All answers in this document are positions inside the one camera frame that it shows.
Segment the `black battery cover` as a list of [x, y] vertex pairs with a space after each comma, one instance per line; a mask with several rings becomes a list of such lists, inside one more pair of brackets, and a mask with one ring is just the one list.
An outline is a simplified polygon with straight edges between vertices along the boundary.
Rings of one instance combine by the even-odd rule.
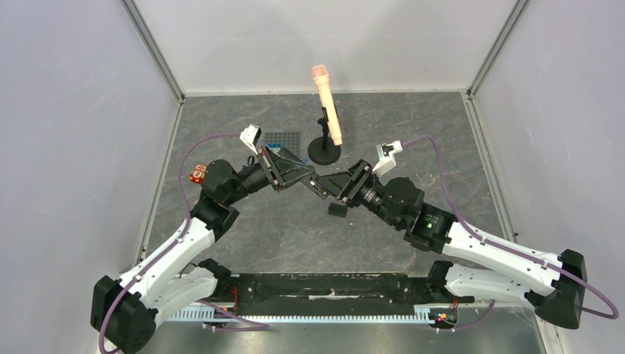
[[348, 207], [343, 204], [331, 203], [328, 206], [328, 214], [331, 216], [345, 218], [348, 212]]

